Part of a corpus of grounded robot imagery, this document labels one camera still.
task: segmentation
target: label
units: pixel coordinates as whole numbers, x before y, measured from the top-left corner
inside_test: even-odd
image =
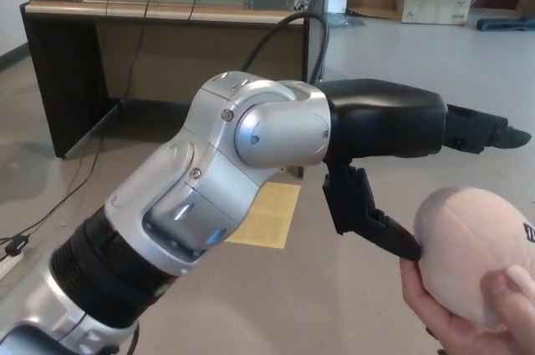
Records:
[[[527,240],[535,244],[535,229],[529,224],[524,223],[524,230],[526,231]]]

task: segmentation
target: yellow paper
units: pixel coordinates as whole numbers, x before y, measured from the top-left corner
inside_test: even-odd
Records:
[[[301,186],[268,182],[227,242],[284,249]]]

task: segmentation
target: cardboard box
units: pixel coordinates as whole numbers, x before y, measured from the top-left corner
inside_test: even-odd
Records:
[[[476,0],[392,0],[391,8],[351,8],[365,17],[397,19],[402,23],[463,25]]]
[[[518,0],[517,14],[519,17],[535,17],[535,0]]]

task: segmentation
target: wire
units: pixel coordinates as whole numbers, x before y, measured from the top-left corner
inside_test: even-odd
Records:
[[[108,9],[110,7],[110,0],[106,0],[106,7],[105,7],[105,16],[107,17],[108,16]],[[102,42],[101,42],[101,46],[104,47],[104,44],[105,44],[105,41],[106,41],[106,38],[107,38],[107,32],[108,32],[108,29],[107,28],[104,28],[104,31],[102,33]],[[98,118],[99,117],[99,103],[100,103],[100,99],[102,97],[102,94],[105,94],[105,89],[102,89],[103,92],[100,92],[98,97],[97,97],[97,110],[96,110],[96,114],[95,114],[95,118]],[[89,134],[93,134],[93,129],[91,129],[89,131]],[[82,152],[82,155],[80,157],[80,161],[78,163],[78,167],[76,168],[76,171],[74,172],[74,175],[73,177],[70,179],[70,182],[69,182],[69,185],[67,187],[67,192],[65,194],[65,197],[56,204],[56,206],[54,206],[43,218],[41,218],[41,220],[39,220],[38,222],[32,224],[30,227],[27,227],[26,229],[20,231],[19,233],[15,234],[14,236],[10,236],[10,237],[3,237],[3,238],[0,238],[0,245],[4,245],[4,244],[7,244],[9,243],[10,241],[13,240],[13,238],[15,238],[16,236],[20,236],[22,234],[24,234],[25,232],[31,230],[32,228],[34,227],[37,227],[34,231],[32,231],[30,234],[28,234],[28,237],[31,236],[33,233],[35,233],[39,228],[41,228],[44,223],[56,212],[59,210],[60,207],[62,207],[65,202],[67,202],[67,200],[69,200],[69,198],[71,196],[73,196],[76,192],[78,192],[80,189],[82,189],[82,187],[87,184],[87,182],[89,181],[89,179],[91,178],[91,175],[93,174],[93,171],[94,171],[94,168],[96,166],[96,163],[97,163],[97,160],[99,159],[99,155],[100,155],[100,152],[102,150],[102,147],[104,145],[104,134],[101,136],[100,138],[100,143],[99,143],[99,149],[97,151],[97,154],[95,155],[94,157],[94,160],[93,160],[93,164],[91,165],[91,170],[88,174],[88,176],[85,178],[84,181],[82,181],[72,192],[70,191],[71,188],[72,188],[72,185],[73,183],[76,181],[76,178],[78,177],[78,174],[82,168],[82,164],[84,163],[84,159],[85,159],[85,154],[87,152],[87,149],[89,148],[89,144],[90,144],[90,140],[88,139],[88,142],[86,144],[86,146],[84,147],[84,151]]]
[[[322,39],[321,39],[321,46],[319,48],[318,58],[316,59],[316,64],[313,67],[312,73],[310,75],[310,79],[309,81],[307,81],[309,84],[315,84],[319,79],[319,75],[321,74],[321,68],[324,64],[325,54],[327,53],[327,46],[329,45],[329,25],[327,24],[327,21],[325,20],[325,17],[322,14],[315,13],[312,11],[302,11],[299,13],[294,13],[294,14],[288,15],[286,18],[279,21],[273,27],[273,29],[269,31],[267,35],[264,36],[260,40],[260,42],[258,42],[258,45],[249,55],[249,57],[247,58],[247,61],[243,64],[242,71],[247,72],[249,70],[249,68],[251,67],[251,64],[254,62],[258,54],[262,51],[266,43],[268,43],[269,40],[273,37],[273,35],[285,29],[293,21],[296,21],[298,19],[311,19],[311,18],[318,20],[322,28]]]
[[[93,172],[94,172],[94,169],[97,165],[97,160],[99,159],[99,156],[100,156],[100,153],[102,152],[102,146],[103,146],[103,143],[104,143],[104,136],[102,135],[100,137],[100,143],[99,143],[99,150],[97,151],[97,154],[94,156],[94,159],[93,159],[93,164],[91,165],[91,170],[89,171],[87,177],[85,177],[85,179],[80,183],[78,184],[78,186],[76,188],[74,188],[71,192],[69,192],[62,200],[60,200],[56,206],[54,206],[41,220],[37,221],[36,223],[33,223],[31,226],[29,227],[26,227],[24,230],[20,231],[18,234],[15,234],[14,236],[10,237],[10,238],[2,238],[3,240],[3,243],[5,243],[7,241],[11,241],[13,238],[17,237],[17,236],[20,236],[30,230],[32,230],[33,228],[35,228],[35,230],[31,231],[29,234],[28,234],[28,237],[30,237],[32,234],[34,234],[39,228],[41,228],[45,221],[48,220],[61,206],[63,206],[65,204],[65,202],[67,200],[69,200],[69,198],[74,195],[76,192],[78,192],[79,190],[81,190],[85,184],[87,184],[87,182],[89,181],[89,179],[91,178],[91,175],[93,175]]]
[[[191,21],[191,16],[193,15],[193,11],[195,10],[195,6],[197,4],[197,0],[193,0],[193,5],[191,6],[191,12],[190,12],[190,16],[187,18],[187,23],[189,23]]]
[[[135,63],[137,62],[137,58],[140,56],[141,46],[143,45],[143,40],[145,39],[145,27],[146,27],[146,20],[147,20],[147,13],[149,11],[149,5],[151,0],[147,0],[147,3],[145,5],[145,12],[143,13],[143,23],[141,24],[141,33],[140,33],[140,39],[137,42],[137,47],[135,48],[134,57],[132,58],[132,62],[130,63],[130,70],[128,72],[128,80],[126,81],[126,89],[125,94],[123,95],[122,102],[125,102],[128,98],[128,93],[130,92],[130,88],[132,86],[132,78],[134,76],[134,67]]]
[[[132,337],[132,341],[130,342],[130,346],[128,348],[128,351],[126,352],[126,355],[134,355],[135,348],[137,347],[137,342],[140,340],[140,324],[137,323],[137,327],[134,330],[134,336]]]

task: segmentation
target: wooden desk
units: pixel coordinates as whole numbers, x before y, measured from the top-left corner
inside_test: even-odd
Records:
[[[313,3],[323,11],[324,0]],[[191,7],[153,4],[145,20],[144,11],[144,5],[122,3],[21,6],[58,157],[124,97],[142,28],[129,99],[188,103],[209,78],[239,69],[258,40],[288,15],[198,6],[191,13]],[[305,80],[319,40],[313,22],[294,24],[273,38],[250,71]]]

